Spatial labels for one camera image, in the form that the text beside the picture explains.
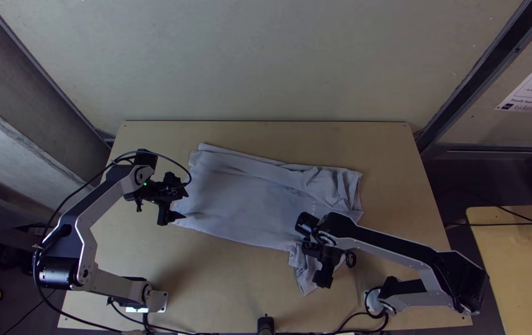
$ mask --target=gray cloth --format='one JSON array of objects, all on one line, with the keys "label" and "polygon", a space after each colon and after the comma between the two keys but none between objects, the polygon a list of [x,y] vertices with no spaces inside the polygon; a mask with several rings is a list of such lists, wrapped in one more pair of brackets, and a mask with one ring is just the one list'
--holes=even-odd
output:
[{"label": "gray cloth", "polygon": [[337,212],[359,220],[361,173],[341,167],[286,164],[200,144],[189,158],[189,198],[173,210],[187,216],[175,224],[254,246],[289,252],[301,293],[316,288],[319,263],[301,251],[295,232],[301,212],[321,218]]}]

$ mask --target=plywood board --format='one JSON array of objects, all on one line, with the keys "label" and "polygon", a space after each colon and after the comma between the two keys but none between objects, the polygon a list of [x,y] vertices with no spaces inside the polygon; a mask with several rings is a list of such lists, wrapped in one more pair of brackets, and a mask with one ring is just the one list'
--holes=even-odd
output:
[{"label": "plywood board", "polygon": [[[532,218],[532,206],[507,207]],[[528,222],[497,207],[468,208],[470,223]],[[532,335],[532,226],[472,227],[508,335]]]},{"label": "plywood board", "polygon": [[0,0],[90,121],[425,126],[522,0]]},{"label": "plywood board", "polygon": [[[124,122],[111,158],[145,148],[186,164],[199,143],[299,164],[342,166],[363,173],[360,225],[449,249],[425,170],[405,123],[362,122]],[[156,178],[172,164],[159,161]],[[303,297],[287,265],[288,254],[257,248],[194,230],[156,225],[157,208],[119,201],[92,228],[96,261],[119,275],[143,276],[169,292],[165,314],[150,321],[188,331],[254,333],[257,318],[275,318],[279,332],[334,330],[362,310],[361,292],[388,275],[407,280],[416,273],[359,254],[353,270],[341,267],[330,290]],[[136,326],[106,307],[106,298],[68,292],[64,310],[119,329]],[[392,318],[389,329],[464,326],[471,319],[448,307],[410,308]],[[355,318],[349,326],[374,328]],[[87,328],[61,318],[60,327]]]},{"label": "plywood board", "polygon": [[532,146],[532,112],[494,110],[532,72],[532,41],[440,143]]}]

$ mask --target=wooden table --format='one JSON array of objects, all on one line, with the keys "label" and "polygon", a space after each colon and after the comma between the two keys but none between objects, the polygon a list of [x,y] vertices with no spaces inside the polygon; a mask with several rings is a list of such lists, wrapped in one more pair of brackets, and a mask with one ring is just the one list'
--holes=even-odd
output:
[{"label": "wooden table", "polygon": [[[532,218],[532,206],[508,209]],[[471,207],[474,223],[528,222],[497,207]],[[472,227],[508,335],[532,335],[532,226]]]},{"label": "wooden table", "polygon": [[[363,173],[360,185],[365,214],[360,225],[448,250],[423,164],[405,123],[374,122],[124,122],[111,158],[138,148],[186,164],[199,143],[208,143],[289,163],[341,166]],[[184,177],[159,160],[154,179],[166,171]],[[279,332],[334,330],[356,310],[361,292],[388,275],[403,280],[416,272],[359,254],[357,266],[342,266],[330,290],[303,297],[288,266],[286,252],[257,248],[175,225],[156,225],[158,209],[121,200],[92,228],[96,261],[119,275],[142,276],[169,292],[165,314],[152,323],[215,333],[254,333],[267,313]],[[106,298],[68,292],[64,310],[118,329],[137,329],[110,307]],[[355,318],[349,326],[373,328],[378,321]],[[470,325],[471,319],[447,307],[409,308],[392,318],[388,329]],[[59,327],[87,328],[61,318]]]}]

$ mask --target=beige wall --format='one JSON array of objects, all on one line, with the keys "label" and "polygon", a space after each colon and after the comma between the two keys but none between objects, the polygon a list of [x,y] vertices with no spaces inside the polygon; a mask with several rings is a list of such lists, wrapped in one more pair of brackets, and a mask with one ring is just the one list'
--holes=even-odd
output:
[{"label": "beige wall", "polygon": [[521,0],[0,0],[95,126],[429,121]]},{"label": "beige wall", "polygon": [[532,41],[440,143],[532,146],[532,112],[494,110],[532,72]]}]

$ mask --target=black cable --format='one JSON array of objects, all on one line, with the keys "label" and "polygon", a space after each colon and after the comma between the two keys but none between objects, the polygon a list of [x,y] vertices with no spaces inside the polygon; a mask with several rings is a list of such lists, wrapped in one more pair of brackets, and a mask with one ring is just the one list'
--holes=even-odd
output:
[{"label": "black cable", "polygon": [[166,159],[167,161],[177,165],[179,168],[181,168],[183,171],[185,171],[185,173],[187,174],[187,176],[189,177],[189,180],[182,183],[181,185],[177,186],[177,187],[173,187],[172,189],[180,189],[182,187],[185,187],[187,185],[189,185],[189,183],[191,183],[191,173],[189,173],[189,171],[181,164],[179,164],[177,161],[175,161],[174,159],[172,158],[169,158],[163,154],[159,154],[159,153],[153,153],[151,151],[141,151],[141,150],[132,150],[132,151],[128,151],[126,153],[122,153],[120,155],[117,156],[117,158],[115,158],[115,161],[120,161],[122,159],[123,156],[125,156],[126,154],[132,154],[132,153],[145,153],[145,154],[153,154],[154,156],[156,157],[160,157],[160,158],[164,158]]},{"label": "black cable", "polygon": [[454,226],[532,226],[532,222],[522,223],[448,223]]},{"label": "black cable", "polygon": [[[53,290],[52,292],[50,292],[50,294],[47,295],[47,299],[48,299],[51,295],[53,295],[53,293],[55,293],[55,292],[56,292],[56,290]],[[9,327],[9,329],[7,329],[7,330],[5,331],[5,333],[3,333],[2,335],[6,335],[6,334],[7,334],[8,332],[10,332],[12,329],[14,329],[15,327],[17,327],[17,325],[20,324],[23,320],[25,320],[25,319],[28,317],[28,315],[30,315],[33,311],[36,310],[36,308],[38,308],[40,305],[42,305],[43,302],[44,302],[44,301],[41,300],[41,301],[38,303],[38,305],[34,306],[30,311],[28,311],[28,313],[26,313],[24,316],[22,316],[22,318],[21,318],[18,322],[14,323],[13,326]]]},{"label": "black cable", "polygon": [[[525,220],[527,220],[527,221],[532,222],[532,219],[531,219],[531,218],[528,218],[528,217],[526,217],[526,216],[524,216],[524,215],[522,215],[522,214],[519,214],[519,213],[517,213],[517,212],[513,212],[513,211],[511,211],[511,210],[505,208],[504,206],[497,205],[497,204],[494,203],[493,201],[491,201],[491,200],[485,198],[484,196],[482,196],[482,195],[480,195],[480,194],[478,194],[478,193],[476,193],[476,192],[473,192],[473,191],[471,191],[471,190],[469,190],[469,189],[465,189],[465,188],[463,188],[463,187],[446,189],[446,190],[440,192],[440,194],[439,194],[436,198],[439,198],[440,195],[444,195],[444,194],[446,194],[446,193],[448,193],[448,192],[455,191],[455,190],[457,190],[457,191],[461,191],[461,192],[464,192],[464,193],[471,194],[471,195],[477,197],[478,199],[481,199],[481,200],[483,200],[484,202],[487,202],[488,204],[490,204],[490,205],[493,206],[493,207],[497,207],[497,208],[503,210],[504,212],[510,213],[510,214],[512,214],[512,215],[514,215],[514,216],[517,216],[517,217],[519,217],[519,218],[523,218],[523,219],[525,219]],[[512,224],[508,224],[508,225],[524,225],[524,224],[525,224],[525,223],[520,223],[520,224],[518,224],[518,223],[517,223],[517,224],[513,224],[513,223],[512,223]]]},{"label": "black cable", "polygon": [[67,201],[69,201],[69,199],[71,199],[74,195],[76,195],[77,193],[79,193],[81,190],[85,189],[89,184],[91,184],[93,181],[96,180],[96,178],[100,177],[104,171],[106,171],[108,168],[110,168],[111,166],[115,165],[116,163],[118,163],[119,161],[116,161],[116,162],[110,162],[104,169],[102,169],[102,171],[100,171],[99,173],[97,173],[94,177],[92,177],[92,179],[88,180],[85,184],[83,184],[82,186],[80,186],[78,189],[76,189],[73,193],[71,193],[70,195],[67,196],[67,198],[65,198],[60,204],[59,206],[55,209],[55,211],[52,213],[52,215],[50,216],[50,218],[48,219],[47,221],[47,226],[44,228],[44,231],[42,232],[42,236],[40,237],[40,242],[39,242],[39,245],[42,245],[42,241],[44,240],[44,237],[46,237],[47,235],[47,232],[48,232],[48,229],[50,228],[50,225],[53,223],[53,220],[55,219],[55,216],[59,213],[59,211],[61,210],[61,207],[63,207],[65,205],[65,203]]},{"label": "black cable", "polygon": [[150,329],[150,322],[148,322],[148,313],[144,313],[142,315],[142,320],[143,320],[143,328],[146,329],[146,333],[148,333],[149,335],[155,335],[154,331]]},{"label": "black cable", "polygon": [[63,316],[66,316],[68,318],[71,318],[71,319],[73,319],[75,321],[87,324],[87,325],[92,326],[92,327],[101,328],[101,329],[112,331],[112,332],[119,333],[119,334],[122,333],[122,331],[120,331],[118,329],[107,327],[107,326],[103,326],[101,324],[97,324],[97,323],[93,323],[93,322],[90,322],[90,321],[86,321],[86,320],[80,319],[77,316],[73,316],[73,315],[71,315],[71,314],[69,314],[67,312],[64,312],[64,311],[60,310],[55,305],[50,303],[50,301],[48,301],[47,298],[42,293],[42,289],[40,288],[40,282],[38,281],[38,277],[36,276],[36,273],[38,272],[38,265],[39,265],[38,263],[39,263],[39,261],[40,261],[40,249],[36,249],[36,251],[34,251],[34,261],[32,262],[33,263],[32,270],[34,272],[34,276],[33,276],[34,277],[34,284],[36,286],[36,289],[38,290],[38,294],[40,295],[42,300],[48,305],[48,307],[50,307],[51,310],[53,310],[53,311],[55,311],[55,312],[57,312],[57,313],[59,313],[59,314],[61,314]]},{"label": "black cable", "polygon": [[[365,297],[364,297],[364,300],[365,300],[365,311],[364,312],[357,312],[357,313],[353,313],[353,314],[349,315],[340,324],[340,326],[335,331],[333,331],[332,333],[326,333],[326,334],[323,334],[323,335],[337,335],[337,334],[344,334],[344,333],[373,334],[373,333],[377,333],[378,331],[380,331],[380,332],[383,331],[385,329],[385,327],[388,325],[388,322],[390,320],[390,316],[388,315],[388,312],[386,311],[387,308],[384,307],[378,314],[372,314],[369,311],[369,306],[367,306],[367,297],[369,296],[369,294],[372,291],[380,290],[380,289],[381,289],[380,286],[374,287],[374,288],[368,290],[367,293],[365,293]],[[370,317],[372,319],[384,318],[384,322],[377,329],[373,329],[373,330],[367,330],[367,329],[343,329],[346,326],[346,324],[348,323],[348,321],[350,321],[352,318],[354,318],[357,315],[367,315],[368,317]]]}]

